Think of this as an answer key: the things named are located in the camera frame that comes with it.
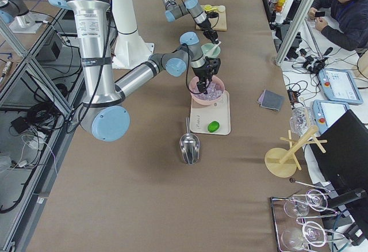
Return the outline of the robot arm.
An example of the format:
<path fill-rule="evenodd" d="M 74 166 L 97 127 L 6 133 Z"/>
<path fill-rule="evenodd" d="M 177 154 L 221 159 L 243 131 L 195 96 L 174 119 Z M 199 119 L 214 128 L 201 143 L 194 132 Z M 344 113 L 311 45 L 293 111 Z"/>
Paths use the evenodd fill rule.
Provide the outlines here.
<path fill-rule="evenodd" d="M 72 10 L 86 94 L 78 119 L 96 139 L 112 142 L 129 128 L 122 102 L 161 71 L 178 77 L 192 68 L 205 92 L 218 73 L 220 59 L 203 54 L 198 36 L 184 33 L 173 52 L 154 53 L 139 35 L 132 0 L 49 0 Z"/>
<path fill-rule="evenodd" d="M 168 22 L 173 22 L 187 14 L 190 14 L 196 25 L 203 32 L 204 36 L 213 44 L 218 44 L 218 34 L 212 28 L 210 18 L 216 18 L 219 15 L 215 12 L 205 11 L 198 3 L 198 0 L 185 0 L 177 3 L 175 0 L 162 0 L 165 6 L 165 16 Z"/>

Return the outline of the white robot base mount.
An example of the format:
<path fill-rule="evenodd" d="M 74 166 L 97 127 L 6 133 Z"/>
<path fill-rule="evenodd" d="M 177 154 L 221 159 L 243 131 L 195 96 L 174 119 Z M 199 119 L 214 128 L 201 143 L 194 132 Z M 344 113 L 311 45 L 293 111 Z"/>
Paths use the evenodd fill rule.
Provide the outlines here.
<path fill-rule="evenodd" d="M 114 48 L 112 67 L 132 69 L 148 60 L 154 50 L 139 35 L 132 0 L 112 0 L 112 14 L 118 36 Z"/>

